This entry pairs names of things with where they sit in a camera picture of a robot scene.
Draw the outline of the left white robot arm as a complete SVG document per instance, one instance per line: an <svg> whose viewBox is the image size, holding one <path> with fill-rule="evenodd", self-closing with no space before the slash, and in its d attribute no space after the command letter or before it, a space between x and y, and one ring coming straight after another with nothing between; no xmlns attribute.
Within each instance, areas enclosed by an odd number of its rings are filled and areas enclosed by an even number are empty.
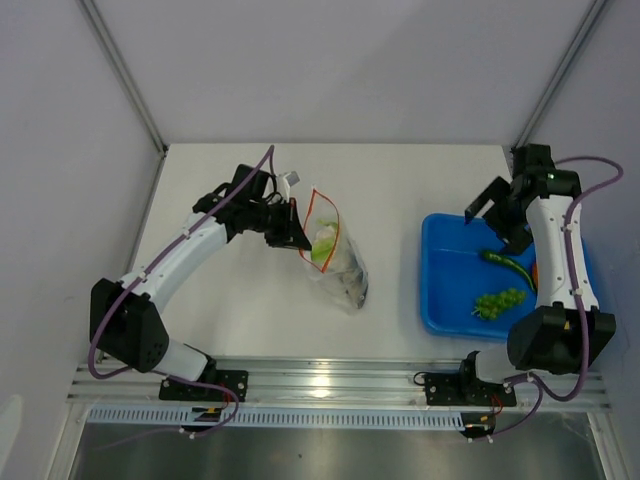
<svg viewBox="0 0 640 480"><path fill-rule="evenodd" d="M310 250L290 193L298 181L294 171L276 175L241 164L231 181L195 203L149 265L117 281L99 280L91 290L89 355L102 351L127 370L180 379L192 398L209 398L217 387L214 359L172 339L161 314L202 263L246 231L263 235L272 248Z"/></svg>

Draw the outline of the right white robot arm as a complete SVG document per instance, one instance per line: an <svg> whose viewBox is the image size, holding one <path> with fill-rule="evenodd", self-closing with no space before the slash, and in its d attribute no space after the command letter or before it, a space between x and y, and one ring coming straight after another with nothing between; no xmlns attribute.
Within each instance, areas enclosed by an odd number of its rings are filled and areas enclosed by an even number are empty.
<svg viewBox="0 0 640 480"><path fill-rule="evenodd" d="M485 215L502 234L507 252L535 248L535 309L510 329L503 347L474 351L462 361L458 395L479 403L492 389L534 383L559 402L581 392L589 367L616 332L613 314L601 310L586 268L581 202L586 196L574 171L526 167L512 182L496 178L467 208L471 220L488 200Z"/></svg>

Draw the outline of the white toy cauliflower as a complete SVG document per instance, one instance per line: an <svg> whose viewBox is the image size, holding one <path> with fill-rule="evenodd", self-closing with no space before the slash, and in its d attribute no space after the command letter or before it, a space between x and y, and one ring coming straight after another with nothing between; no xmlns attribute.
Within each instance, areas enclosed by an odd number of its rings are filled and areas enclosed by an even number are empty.
<svg viewBox="0 0 640 480"><path fill-rule="evenodd" d="M338 223L335 221L318 220L317 231L312 242L311 260L324 263L328 260L337 240Z"/></svg>

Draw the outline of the green toy grapes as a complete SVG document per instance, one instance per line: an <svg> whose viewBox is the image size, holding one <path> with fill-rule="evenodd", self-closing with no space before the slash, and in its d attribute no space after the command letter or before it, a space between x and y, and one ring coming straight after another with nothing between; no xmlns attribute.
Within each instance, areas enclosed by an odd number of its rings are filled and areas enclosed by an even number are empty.
<svg viewBox="0 0 640 480"><path fill-rule="evenodd" d="M475 300L471 314L485 321L494 321L507 311L521 305L526 298L525 291L515 288L497 294L484 294Z"/></svg>

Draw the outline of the clear zip bag orange zipper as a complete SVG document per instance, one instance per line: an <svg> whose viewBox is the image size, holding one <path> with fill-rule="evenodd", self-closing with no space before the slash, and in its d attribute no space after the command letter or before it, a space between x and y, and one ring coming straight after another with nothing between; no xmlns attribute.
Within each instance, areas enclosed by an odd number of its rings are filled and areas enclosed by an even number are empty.
<svg viewBox="0 0 640 480"><path fill-rule="evenodd" d="M356 310L345 308L340 305L333 296L333 276L338 272L346 271L355 268L356 266L362 267L366 271L367 268L359 252L357 243L350 235L344 217L336 203L316 186L313 186L303 222L304 232L311 245L318 229L318 220L337 222L338 236L328 260L324 263L315 263L311 260L312 249L309 251L299 251L306 274L313 286L313 289L319 297L327 302L331 302L336 307L339 307L349 314L355 313L361 310L364 306L361 309Z"/></svg>

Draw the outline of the grey toy fish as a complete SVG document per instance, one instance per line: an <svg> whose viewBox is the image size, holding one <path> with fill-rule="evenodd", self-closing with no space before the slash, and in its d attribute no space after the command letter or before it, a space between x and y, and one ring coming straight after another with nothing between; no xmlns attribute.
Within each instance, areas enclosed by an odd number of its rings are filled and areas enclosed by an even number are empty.
<svg viewBox="0 0 640 480"><path fill-rule="evenodd" d="M359 266L333 276L334 299L345 308L361 309L367 299L369 281L367 271Z"/></svg>

